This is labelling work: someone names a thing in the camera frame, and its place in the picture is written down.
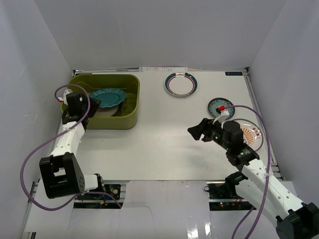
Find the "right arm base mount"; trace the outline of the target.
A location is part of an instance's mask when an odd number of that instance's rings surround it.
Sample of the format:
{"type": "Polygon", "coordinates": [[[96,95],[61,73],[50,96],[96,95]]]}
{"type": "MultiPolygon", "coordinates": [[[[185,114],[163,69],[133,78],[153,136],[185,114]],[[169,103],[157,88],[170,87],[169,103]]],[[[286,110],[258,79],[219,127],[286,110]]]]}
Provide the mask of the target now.
{"type": "Polygon", "coordinates": [[[208,193],[210,211],[248,211],[252,205],[238,196],[233,190],[227,189],[224,182],[209,183],[204,187],[208,193]]]}

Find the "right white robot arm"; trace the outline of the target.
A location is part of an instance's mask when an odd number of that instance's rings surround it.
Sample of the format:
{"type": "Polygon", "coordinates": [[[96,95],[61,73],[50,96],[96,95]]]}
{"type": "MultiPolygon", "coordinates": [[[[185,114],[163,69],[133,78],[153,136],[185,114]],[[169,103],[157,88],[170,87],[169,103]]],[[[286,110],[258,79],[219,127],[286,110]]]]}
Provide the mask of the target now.
{"type": "Polygon", "coordinates": [[[275,227],[281,239],[312,239],[319,234],[319,209],[306,204],[287,189],[267,167],[259,155],[243,139],[239,123],[204,118],[187,130],[195,140],[215,142],[226,150],[228,161],[238,171],[225,179],[226,195],[239,196],[259,210],[275,227]]]}

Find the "beige plate with red rim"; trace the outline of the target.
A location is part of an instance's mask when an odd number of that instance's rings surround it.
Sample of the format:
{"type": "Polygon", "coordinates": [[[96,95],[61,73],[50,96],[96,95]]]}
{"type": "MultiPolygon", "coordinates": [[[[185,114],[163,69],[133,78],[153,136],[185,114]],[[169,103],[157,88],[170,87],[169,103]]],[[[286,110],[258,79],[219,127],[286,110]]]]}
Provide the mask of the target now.
{"type": "Polygon", "coordinates": [[[97,117],[116,117],[121,112],[122,104],[109,107],[109,108],[98,108],[95,116],[97,117]]]}

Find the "teal scalloped plate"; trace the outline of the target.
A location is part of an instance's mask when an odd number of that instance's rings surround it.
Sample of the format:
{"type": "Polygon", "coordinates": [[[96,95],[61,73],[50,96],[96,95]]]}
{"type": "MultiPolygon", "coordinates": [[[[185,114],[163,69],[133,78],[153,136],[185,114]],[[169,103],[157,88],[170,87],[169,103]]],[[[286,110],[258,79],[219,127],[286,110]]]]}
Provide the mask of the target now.
{"type": "Polygon", "coordinates": [[[126,93],[119,88],[103,88],[91,92],[89,96],[101,101],[100,108],[111,108],[122,103],[126,98],[126,93]]]}

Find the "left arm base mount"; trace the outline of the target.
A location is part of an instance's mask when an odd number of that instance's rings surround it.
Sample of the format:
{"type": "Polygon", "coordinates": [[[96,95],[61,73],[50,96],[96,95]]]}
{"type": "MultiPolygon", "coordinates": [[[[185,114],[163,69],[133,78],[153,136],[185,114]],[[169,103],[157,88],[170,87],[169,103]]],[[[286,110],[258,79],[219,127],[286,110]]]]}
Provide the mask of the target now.
{"type": "Polygon", "coordinates": [[[75,209],[120,209],[123,205],[120,184],[105,184],[93,190],[102,194],[85,193],[74,201],[75,209]]]}

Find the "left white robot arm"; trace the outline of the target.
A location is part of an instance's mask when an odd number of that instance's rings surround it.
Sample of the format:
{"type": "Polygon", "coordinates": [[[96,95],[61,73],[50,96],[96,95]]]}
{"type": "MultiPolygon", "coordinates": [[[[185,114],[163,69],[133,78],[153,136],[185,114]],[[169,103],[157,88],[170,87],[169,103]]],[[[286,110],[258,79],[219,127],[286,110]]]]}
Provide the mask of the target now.
{"type": "Polygon", "coordinates": [[[62,114],[62,130],[66,133],[48,157],[39,162],[39,168],[48,198],[58,198],[79,193],[88,193],[95,199],[105,194],[100,174],[84,175],[76,159],[88,118],[92,117],[100,101],[87,98],[80,92],[66,94],[67,108],[62,114]]]}

